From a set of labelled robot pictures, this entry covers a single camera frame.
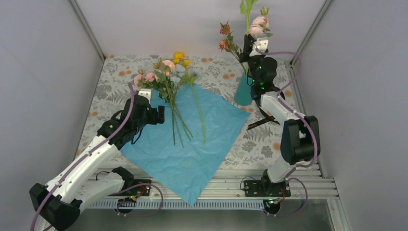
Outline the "pink rose stem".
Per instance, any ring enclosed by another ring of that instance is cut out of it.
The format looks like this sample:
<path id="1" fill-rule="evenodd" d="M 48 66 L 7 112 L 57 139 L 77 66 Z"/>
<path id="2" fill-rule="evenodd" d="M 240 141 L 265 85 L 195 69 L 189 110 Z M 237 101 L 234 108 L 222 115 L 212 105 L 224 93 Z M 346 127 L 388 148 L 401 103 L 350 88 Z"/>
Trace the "pink rose stem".
<path id="1" fill-rule="evenodd" d="M 268 38 L 273 34 L 269 28 L 269 7 L 263 7 L 260 10 L 261 15 L 256 17 L 249 26 L 249 34 L 253 38 L 257 38 L 261 35 L 266 35 Z"/>

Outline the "orange red flower stem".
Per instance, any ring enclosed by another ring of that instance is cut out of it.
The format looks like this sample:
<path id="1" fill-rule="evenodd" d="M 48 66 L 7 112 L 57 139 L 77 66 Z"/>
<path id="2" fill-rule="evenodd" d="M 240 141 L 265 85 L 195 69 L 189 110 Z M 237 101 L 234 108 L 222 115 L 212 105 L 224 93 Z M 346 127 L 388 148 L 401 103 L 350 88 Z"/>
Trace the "orange red flower stem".
<path id="1" fill-rule="evenodd" d="M 223 39 L 219 43 L 219 49 L 232 54 L 243 68 L 244 74 L 248 76 L 248 68 L 240 61 L 240 53 L 242 49 L 234 42 L 232 32 L 229 21 L 224 24 L 220 23 L 219 33 L 223 36 Z"/>

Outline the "blue wrapping paper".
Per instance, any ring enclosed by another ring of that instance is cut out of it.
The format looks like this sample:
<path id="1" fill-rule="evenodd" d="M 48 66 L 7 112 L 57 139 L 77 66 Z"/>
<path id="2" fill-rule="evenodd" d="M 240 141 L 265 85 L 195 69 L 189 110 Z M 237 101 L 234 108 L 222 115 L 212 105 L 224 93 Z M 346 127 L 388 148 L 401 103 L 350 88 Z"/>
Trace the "blue wrapping paper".
<path id="1" fill-rule="evenodd" d="M 176 95 L 182 119 L 172 121 L 171 106 L 153 92 L 152 107 L 165 107 L 163 124 L 147 125 L 135 144 L 121 153 L 194 205 L 234 145 L 250 114 L 198 85 Z"/>

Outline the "yellow blue flower stem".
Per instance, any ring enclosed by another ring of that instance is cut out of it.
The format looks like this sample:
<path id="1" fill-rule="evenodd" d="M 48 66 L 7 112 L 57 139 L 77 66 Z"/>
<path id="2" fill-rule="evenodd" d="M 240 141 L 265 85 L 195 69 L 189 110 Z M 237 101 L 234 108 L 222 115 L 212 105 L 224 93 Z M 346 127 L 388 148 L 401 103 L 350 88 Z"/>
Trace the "yellow blue flower stem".
<path id="1" fill-rule="evenodd" d="M 194 96 L 202 125 L 203 142 L 206 143 L 207 138 L 204 123 L 204 115 L 202 113 L 200 101 L 195 90 L 195 81 L 200 75 L 200 72 L 198 71 L 197 68 L 190 66 L 191 61 L 189 58 L 185 57 L 184 52 L 176 51 L 173 55 L 172 62 L 175 65 L 174 76 L 177 78 L 177 80 L 174 80 L 174 82 L 177 82 L 178 87 L 188 84 Z"/>

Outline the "black ribbon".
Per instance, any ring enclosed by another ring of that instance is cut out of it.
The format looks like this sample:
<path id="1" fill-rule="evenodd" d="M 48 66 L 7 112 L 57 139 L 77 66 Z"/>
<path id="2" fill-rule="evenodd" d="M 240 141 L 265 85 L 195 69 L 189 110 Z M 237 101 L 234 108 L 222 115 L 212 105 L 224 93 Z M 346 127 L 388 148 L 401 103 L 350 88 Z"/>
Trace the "black ribbon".
<path id="1" fill-rule="evenodd" d="M 278 125 L 280 124 L 280 123 L 276 120 L 275 117 L 273 117 L 272 115 L 269 115 L 269 114 L 268 114 L 267 112 L 265 112 L 263 109 L 259 108 L 259 111 L 260 111 L 261 115 L 264 116 L 264 118 L 261 119 L 261 120 L 259 120 L 259 121 L 257 121 L 257 122 L 254 122 L 254 123 L 252 123 L 252 124 L 249 124 L 248 127 L 247 127 L 247 130 L 254 129 L 254 128 L 256 128 L 256 127 L 258 127 L 258 126 L 260 126 L 260 125 L 263 125 L 263 124 L 265 124 L 265 123 L 268 123 L 268 122 L 272 122 L 272 123 L 275 123 L 275 124 L 278 124 Z"/>

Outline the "artificial flower bouquet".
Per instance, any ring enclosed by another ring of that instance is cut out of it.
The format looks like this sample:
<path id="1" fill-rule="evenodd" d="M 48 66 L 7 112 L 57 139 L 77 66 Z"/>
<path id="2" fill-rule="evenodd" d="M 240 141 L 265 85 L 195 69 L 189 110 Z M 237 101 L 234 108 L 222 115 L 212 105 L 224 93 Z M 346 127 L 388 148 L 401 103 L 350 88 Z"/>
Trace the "artificial flower bouquet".
<path id="1" fill-rule="evenodd" d="M 185 83 L 181 72 L 177 72 L 176 64 L 168 59 L 159 58 L 153 64 L 153 71 L 145 72 L 140 69 L 133 78 L 134 85 L 137 89 L 154 89 L 158 92 L 158 96 L 169 104 L 171 110 L 171 125 L 173 134 L 173 143 L 176 139 L 180 141 L 181 147 L 185 147 L 181 129 L 184 130 L 188 140 L 191 140 L 193 135 L 178 108 L 176 99 L 177 93 Z"/>

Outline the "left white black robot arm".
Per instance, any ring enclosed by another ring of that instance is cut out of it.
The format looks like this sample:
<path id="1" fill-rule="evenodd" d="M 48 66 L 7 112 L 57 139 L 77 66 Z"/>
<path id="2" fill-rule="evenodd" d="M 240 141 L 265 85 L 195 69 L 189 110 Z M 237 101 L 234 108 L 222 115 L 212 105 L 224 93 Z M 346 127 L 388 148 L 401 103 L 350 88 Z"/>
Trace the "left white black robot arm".
<path id="1" fill-rule="evenodd" d="M 64 231 L 95 202 L 111 195 L 139 196 L 147 194 L 151 183 L 137 182 L 123 167 L 116 167 L 91 184 L 87 180 L 100 165 L 120 153 L 126 144 L 135 144 L 148 124 L 164 122 L 164 107 L 152 108 L 152 92 L 142 89 L 131 94 L 120 110 L 98 129 L 88 147 L 65 170 L 46 184 L 36 183 L 29 191 L 35 209 L 33 231 Z"/>

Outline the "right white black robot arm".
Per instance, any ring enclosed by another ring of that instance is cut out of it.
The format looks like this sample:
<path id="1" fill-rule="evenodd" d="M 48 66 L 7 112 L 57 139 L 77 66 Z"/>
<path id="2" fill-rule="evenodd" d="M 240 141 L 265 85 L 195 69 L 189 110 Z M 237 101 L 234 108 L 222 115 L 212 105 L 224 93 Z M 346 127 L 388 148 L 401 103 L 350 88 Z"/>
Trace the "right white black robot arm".
<path id="1" fill-rule="evenodd" d="M 245 35 L 239 61 L 248 64 L 251 97 L 269 120 L 282 126 L 281 156 L 264 171 L 260 188 L 267 196 L 288 190 L 288 177 L 298 168 L 312 166 L 320 153 L 319 123 L 288 105 L 283 89 L 274 84 L 277 61 L 268 52 L 266 35 Z"/>

